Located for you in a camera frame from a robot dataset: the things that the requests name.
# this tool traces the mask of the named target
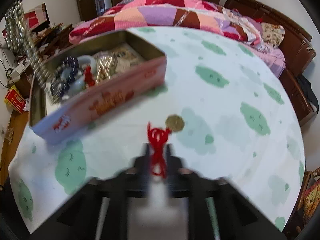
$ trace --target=bed frame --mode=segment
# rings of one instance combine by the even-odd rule
[[[227,0],[224,6],[228,9],[237,9],[242,15],[250,18],[262,18],[263,22],[280,24],[284,27],[284,40],[279,48],[284,54],[286,69],[279,80],[290,98],[300,125],[304,125],[316,115],[316,112],[305,98],[295,77],[302,74],[316,55],[310,44],[312,36],[286,15],[258,1]]]

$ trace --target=round table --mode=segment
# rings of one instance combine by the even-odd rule
[[[228,177],[282,230],[300,191],[305,159],[299,123],[280,81],[241,43],[217,34],[178,27],[130,31],[167,54],[165,85],[58,145],[25,128],[9,175],[29,231],[85,178],[109,178],[129,167],[148,141],[148,122],[164,128],[172,114],[185,122],[168,141],[185,166],[211,179]],[[63,170],[64,161],[81,166],[85,176]],[[62,173],[72,179],[61,182]]]

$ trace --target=red knotted rope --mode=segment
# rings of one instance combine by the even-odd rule
[[[162,176],[164,179],[167,177],[167,174],[165,160],[163,158],[163,147],[168,141],[168,135],[170,133],[171,131],[168,128],[165,130],[160,128],[151,129],[151,124],[148,123],[148,140],[154,150],[151,157],[151,173],[156,176]],[[157,164],[160,167],[160,173],[154,172],[154,168]]]

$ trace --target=black bag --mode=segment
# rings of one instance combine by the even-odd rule
[[[301,87],[304,96],[307,98],[309,102],[311,102],[317,108],[317,113],[318,113],[319,112],[318,99],[311,89],[311,83],[309,82],[309,80],[306,79],[303,75],[298,75],[297,82],[299,83],[299,86]]]

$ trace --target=wooden floor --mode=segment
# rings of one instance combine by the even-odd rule
[[[29,112],[24,112],[23,114],[19,114],[16,111],[12,112],[8,128],[13,128],[13,139],[10,145],[8,140],[6,139],[3,142],[1,162],[0,162],[1,163],[0,165],[0,184],[1,185],[4,184],[8,176],[8,166],[16,154],[24,128],[26,127],[28,122],[28,114]]]

